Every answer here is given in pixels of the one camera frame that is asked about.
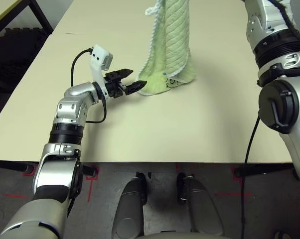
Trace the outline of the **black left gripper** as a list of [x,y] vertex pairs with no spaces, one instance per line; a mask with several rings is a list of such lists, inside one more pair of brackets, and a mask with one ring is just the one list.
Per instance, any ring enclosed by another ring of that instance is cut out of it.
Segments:
[[[118,98],[123,96],[123,90],[120,88],[121,79],[128,77],[134,71],[131,69],[121,69],[119,71],[109,72],[105,75],[105,86],[108,95],[111,98]],[[126,85],[125,94],[130,95],[141,90],[147,81],[138,80],[130,85]]]

